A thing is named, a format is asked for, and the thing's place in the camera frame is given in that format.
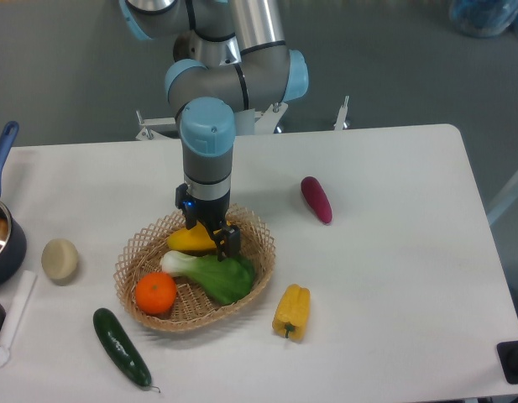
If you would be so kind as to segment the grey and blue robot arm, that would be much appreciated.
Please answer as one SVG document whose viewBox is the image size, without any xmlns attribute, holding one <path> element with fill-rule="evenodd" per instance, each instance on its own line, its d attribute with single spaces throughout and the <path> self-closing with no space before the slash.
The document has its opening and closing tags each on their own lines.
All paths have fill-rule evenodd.
<svg viewBox="0 0 518 403">
<path fill-rule="evenodd" d="M 309 85 L 301 52 L 285 42 L 276 1 L 121 1 L 140 39 L 190 33 L 220 55 L 208 61 L 189 44 L 165 74 L 165 96 L 181 139 L 184 182 L 175 205 L 186 227 L 201 224 L 219 259 L 236 256 L 240 231 L 228 223 L 235 115 L 303 97 Z"/>
</svg>

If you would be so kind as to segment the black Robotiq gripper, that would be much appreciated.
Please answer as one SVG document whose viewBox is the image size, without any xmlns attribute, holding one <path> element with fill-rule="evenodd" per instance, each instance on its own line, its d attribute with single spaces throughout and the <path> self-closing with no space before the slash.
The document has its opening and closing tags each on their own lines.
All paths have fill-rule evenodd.
<svg viewBox="0 0 518 403">
<path fill-rule="evenodd" d="M 186 229 L 193 229 L 200 222 L 209 236 L 214 235 L 219 261 L 235 258 L 241 249 L 240 229 L 236 225 L 226 224 L 229 199 L 230 191 L 214 199 L 197 198 L 191 194 L 191 187 L 186 183 L 175 190 L 175 206 L 185 217 Z"/>
</svg>

